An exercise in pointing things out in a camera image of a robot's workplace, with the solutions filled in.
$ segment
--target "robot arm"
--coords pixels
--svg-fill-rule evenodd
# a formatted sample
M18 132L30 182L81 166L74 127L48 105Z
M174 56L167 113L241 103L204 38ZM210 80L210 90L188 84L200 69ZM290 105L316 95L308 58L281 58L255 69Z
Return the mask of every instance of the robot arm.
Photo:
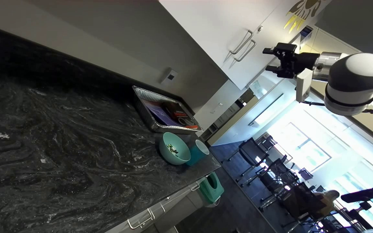
M313 80L327 82L324 105L338 115L359 114L373 102L373 54L296 54L295 50L296 45L283 43L264 49L263 53L274 54L281 63L279 67L267 66L266 70L281 78L295 78L305 68L312 70Z

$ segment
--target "granite countertop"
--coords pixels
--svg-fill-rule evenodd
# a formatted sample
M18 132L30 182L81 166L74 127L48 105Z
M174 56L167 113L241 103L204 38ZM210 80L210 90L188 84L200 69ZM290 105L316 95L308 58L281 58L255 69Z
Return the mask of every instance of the granite countertop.
M0 232L105 232L220 167L165 162L132 84L0 32Z

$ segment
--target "mint green bowl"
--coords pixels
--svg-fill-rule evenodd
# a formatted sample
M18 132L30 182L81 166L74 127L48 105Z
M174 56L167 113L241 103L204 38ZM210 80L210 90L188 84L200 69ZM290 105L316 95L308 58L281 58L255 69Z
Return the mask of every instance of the mint green bowl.
M171 144L178 151L176 154L177 156L172 154L167 147L168 144ZM185 142L182 141L180 137L170 132L163 134L159 142L159 150L163 158L173 165L181 165L191 159L191 152L189 152L189 148Z

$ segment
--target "person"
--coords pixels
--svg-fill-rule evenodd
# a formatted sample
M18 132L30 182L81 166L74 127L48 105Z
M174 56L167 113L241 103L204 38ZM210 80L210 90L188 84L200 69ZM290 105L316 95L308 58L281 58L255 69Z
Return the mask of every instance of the person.
M336 190L328 190L324 192L314 192L315 196L319 197L320 201L326 206L315 212L318 217L325 217L335 210L333 202L339 197L339 192Z

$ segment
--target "foil tray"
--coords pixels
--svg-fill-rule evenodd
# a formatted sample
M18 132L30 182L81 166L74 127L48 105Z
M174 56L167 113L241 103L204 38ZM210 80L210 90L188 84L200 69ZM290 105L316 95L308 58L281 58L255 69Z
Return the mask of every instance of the foil tray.
M185 106L181 102L136 86L132 86L132 88L135 91L135 108L138 110L146 125L152 131L157 133L171 132L174 134L192 134L195 132L203 131L201 126L198 124L198 121L192 116L192 114L185 108ZM194 129L179 126L167 126L158 123L152 116L152 113L149 111L148 107L142 102L143 99L158 103L169 101L179 104L182 110L191 118L191 120L198 126L198 128Z

